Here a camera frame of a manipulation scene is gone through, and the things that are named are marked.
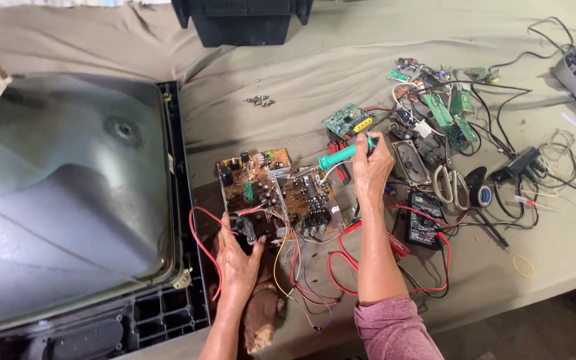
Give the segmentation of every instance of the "pink sleeve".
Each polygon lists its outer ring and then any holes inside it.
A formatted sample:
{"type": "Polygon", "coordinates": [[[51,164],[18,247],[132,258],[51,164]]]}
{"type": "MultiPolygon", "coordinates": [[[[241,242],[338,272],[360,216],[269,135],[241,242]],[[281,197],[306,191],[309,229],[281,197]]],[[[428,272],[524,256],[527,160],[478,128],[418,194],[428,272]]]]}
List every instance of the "pink sleeve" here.
{"type": "Polygon", "coordinates": [[[442,354],[407,297],[357,306],[355,324],[370,360],[443,360],[442,354]]]}

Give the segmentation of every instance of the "blue wire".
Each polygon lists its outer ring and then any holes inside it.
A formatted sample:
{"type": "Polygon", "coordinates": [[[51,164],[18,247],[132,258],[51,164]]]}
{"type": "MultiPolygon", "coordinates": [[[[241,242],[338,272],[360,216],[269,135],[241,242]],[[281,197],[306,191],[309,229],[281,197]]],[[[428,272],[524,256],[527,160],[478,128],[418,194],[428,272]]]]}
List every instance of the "blue wire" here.
{"type": "Polygon", "coordinates": [[[306,286],[308,286],[308,289],[315,294],[318,298],[321,299],[321,301],[326,305],[326,307],[328,308],[328,311],[330,312],[330,319],[328,319],[328,321],[324,324],[324,326],[320,326],[319,329],[320,330],[324,330],[324,328],[326,326],[328,326],[328,324],[330,324],[330,322],[332,321],[332,309],[330,308],[330,306],[328,305],[328,303],[324,300],[324,298],[322,298],[321,296],[319,296],[318,293],[316,293],[309,285],[308,280],[306,280],[306,260],[308,259],[308,241],[306,241],[306,239],[304,239],[302,236],[298,235],[298,237],[300,239],[302,239],[303,241],[303,257],[304,257],[304,261],[303,261],[303,281],[306,283],[306,286]]]}

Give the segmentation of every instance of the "green soldering iron handle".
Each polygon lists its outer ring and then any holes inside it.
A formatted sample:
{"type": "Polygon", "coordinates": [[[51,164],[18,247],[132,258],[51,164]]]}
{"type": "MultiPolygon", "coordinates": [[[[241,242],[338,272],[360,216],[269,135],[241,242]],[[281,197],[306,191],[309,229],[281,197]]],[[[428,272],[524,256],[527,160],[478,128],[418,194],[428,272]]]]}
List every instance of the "green soldering iron handle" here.
{"type": "MultiPolygon", "coordinates": [[[[374,141],[375,139],[373,139],[370,136],[367,136],[366,139],[368,140],[368,148],[372,149],[376,144],[376,142],[374,141]]],[[[337,151],[332,155],[326,155],[320,157],[319,167],[321,167],[321,169],[324,171],[329,170],[330,168],[335,166],[336,163],[346,159],[350,159],[354,155],[355,155],[355,144],[352,144],[350,146],[341,149],[340,151],[337,151]]]]}

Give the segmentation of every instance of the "digital multimeter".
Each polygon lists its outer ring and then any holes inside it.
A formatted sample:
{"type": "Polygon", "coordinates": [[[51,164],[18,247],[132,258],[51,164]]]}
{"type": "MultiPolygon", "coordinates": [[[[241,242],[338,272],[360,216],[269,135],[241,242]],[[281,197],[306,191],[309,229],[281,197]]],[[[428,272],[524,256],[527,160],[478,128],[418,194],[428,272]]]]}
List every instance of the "digital multimeter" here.
{"type": "MultiPolygon", "coordinates": [[[[422,192],[411,190],[408,193],[408,206],[445,222],[441,203],[422,192]]],[[[437,239],[439,228],[436,222],[408,210],[405,241],[427,249],[440,250],[442,244],[437,239]]]]}

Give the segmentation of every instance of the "small white connector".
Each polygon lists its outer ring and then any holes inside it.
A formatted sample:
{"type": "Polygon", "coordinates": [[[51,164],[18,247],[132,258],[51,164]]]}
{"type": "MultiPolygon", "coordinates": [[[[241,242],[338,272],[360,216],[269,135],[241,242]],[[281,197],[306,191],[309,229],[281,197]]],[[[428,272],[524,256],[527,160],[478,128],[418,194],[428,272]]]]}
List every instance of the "small white connector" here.
{"type": "Polygon", "coordinates": [[[424,139],[433,132],[433,129],[426,123],[425,120],[422,120],[420,123],[418,123],[413,130],[415,130],[415,132],[424,139]]]}

